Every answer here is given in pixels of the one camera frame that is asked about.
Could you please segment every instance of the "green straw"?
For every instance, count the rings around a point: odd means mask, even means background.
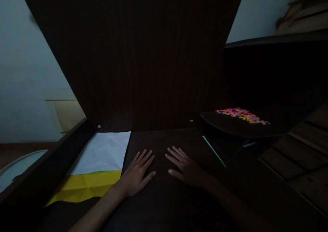
[[[221,160],[221,158],[218,156],[218,154],[215,152],[215,150],[212,148],[212,146],[210,145],[210,143],[208,142],[208,140],[206,139],[205,136],[203,136],[204,140],[207,142],[207,144],[211,147],[211,149],[213,150],[213,152],[215,153],[216,157],[219,158],[219,160],[221,161],[221,163],[223,164],[224,167],[226,167],[226,165],[223,163],[223,161]]]

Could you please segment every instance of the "wall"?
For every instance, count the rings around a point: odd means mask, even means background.
[[[272,36],[275,23],[288,10],[289,0],[242,0],[227,43]]]
[[[43,90],[70,89],[25,0],[0,0],[0,143],[57,141]]]

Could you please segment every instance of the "dark wooden desk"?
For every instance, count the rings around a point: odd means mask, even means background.
[[[181,231],[182,229],[238,230],[232,218],[207,192],[185,185],[170,176],[174,168],[164,156],[167,147],[181,147],[209,171],[224,168],[196,129],[133,132],[125,157],[126,170],[138,151],[153,150],[155,160],[147,173],[157,175],[134,197],[113,213],[104,231]],[[56,202],[44,209],[40,231],[61,231],[71,227],[99,198],[81,203]]]
[[[164,156],[167,147],[172,145],[181,147],[280,231],[324,231],[327,228],[327,220],[260,161],[247,154],[228,159],[210,139],[209,142],[227,168],[196,129],[133,132],[123,170],[138,151],[147,148],[156,155],[147,173],[157,171],[157,175],[144,190],[115,210],[103,231],[238,230],[213,197],[168,174],[168,169],[177,169]],[[68,230],[98,200],[53,203],[43,209],[39,231]]]

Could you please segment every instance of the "finger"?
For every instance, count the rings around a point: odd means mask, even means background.
[[[186,157],[184,156],[184,154],[183,154],[180,150],[178,150],[175,146],[172,146],[172,148],[174,149],[175,152],[178,153],[178,155],[181,156],[181,158],[183,158],[183,159],[186,158]]]
[[[136,163],[139,163],[139,162],[142,160],[142,158],[144,157],[144,155],[146,154],[146,152],[147,152],[147,149],[145,149],[145,150],[141,153],[141,155],[139,156],[139,158],[136,160]]]
[[[171,161],[173,164],[175,164],[177,167],[180,166],[180,162],[177,161],[175,158],[171,157],[170,155],[168,154],[165,154],[165,157],[169,159],[169,161]]]
[[[143,165],[147,160],[148,160],[148,158],[150,157],[150,155],[151,155],[151,153],[152,153],[153,151],[152,150],[150,150],[149,152],[148,152],[148,154],[140,161],[140,165]]]
[[[181,148],[179,148],[179,150],[181,151],[181,153],[183,153],[183,155],[184,155],[186,158],[189,158],[189,156],[188,156],[185,152],[183,152]]]
[[[138,158],[139,154],[140,154],[140,152],[138,152],[138,153],[136,154],[136,156],[134,157],[134,159],[132,160],[132,162],[131,162],[131,163],[134,163],[134,162],[136,162],[136,160],[137,160],[137,158]]]
[[[148,176],[146,176],[142,181],[141,181],[141,187],[144,188],[156,175],[156,172],[151,172]]]
[[[146,164],[144,164],[144,168],[146,170],[150,166],[150,164],[154,161],[154,159],[155,159],[155,155],[153,155],[152,157],[150,157],[150,159],[146,162]]]
[[[169,169],[168,172],[169,172],[169,174],[171,176],[174,176],[174,177],[176,177],[177,179],[180,179],[183,182],[185,181],[185,177],[184,177],[184,175],[182,173],[180,173],[180,172],[178,172],[176,170],[173,170],[173,169]]]
[[[167,148],[167,150],[179,161],[182,160],[181,156],[178,155],[176,152],[174,152],[173,150],[171,150],[170,148]]]

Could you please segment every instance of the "yellow paper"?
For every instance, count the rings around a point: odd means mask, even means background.
[[[122,171],[94,172],[67,176],[48,202],[81,202],[92,197],[102,197],[121,177]]]

